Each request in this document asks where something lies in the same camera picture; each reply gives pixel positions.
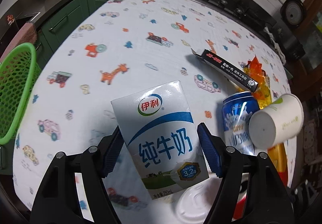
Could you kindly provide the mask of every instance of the pink towel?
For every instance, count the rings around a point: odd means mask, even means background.
[[[9,54],[9,52],[11,52],[16,46],[24,42],[30,42],[31,44],[34,44],[36,40],[37,32],[34,24],[26,22],[25,25],[23,25],[22,28],[17,32],[17,34],[13,37],[12,41],[3,52],[0,58],[0,62],[2,62]]]

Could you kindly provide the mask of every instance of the screw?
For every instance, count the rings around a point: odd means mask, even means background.
[[[60,151],[56,154],[56,158],[61,159],[64,156],[64,152]]]
[[[226,148],[226,151],[228,151],[229,153],[234,153],[234,152],[235,152],[235,148],[234,148],[234,147],[232,147],[232,146],[228,146],[228,147]]]
[[[265,152],[261,152],[261,153],[260,153],[260,157],[261,157],[262,159],[267,159],[267,154],[266,154]]]
[[[91,146],[91,147],[88,149],[88,151],[89,151],[90,153],[94,153],[94,152],[96,152],[96,151],[97,151],[97,147],[96,147],[96,146]]]

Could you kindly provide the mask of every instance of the black box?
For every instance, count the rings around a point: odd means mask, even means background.
[[[226,78],[234,82],[237,86],[245,91],[255,92],[258,82],[253,80],[247,74],[234,65],[224,60],[222,57],[212,53],[209,50],[204,50],[201,55],[198,55],[193,49],[192,53],[199,59],[205,61],[208,65],[221,72]]]

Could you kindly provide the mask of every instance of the blue can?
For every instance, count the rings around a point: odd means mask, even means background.
[[[223,103],[225,144],[235,147],[241,153],[254,155],[248,124],[254,112],[260,110],[257,100],[250,92],[240,92],[227,97]]]
[[[235,93],[235,94],[230,95],[227,98],[225,98],[223,100],[223,104],[225,104],[228,101],[237,99],[237,98],[241,98],[241,97],[251,97],[251,96],[252,96],[252,93],[250,91],[238,92],[238,93]]]

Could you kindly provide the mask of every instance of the milk carton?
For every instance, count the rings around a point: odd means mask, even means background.
[[[124,142],[152,199],[209,178],[180,81],[111,103]]]

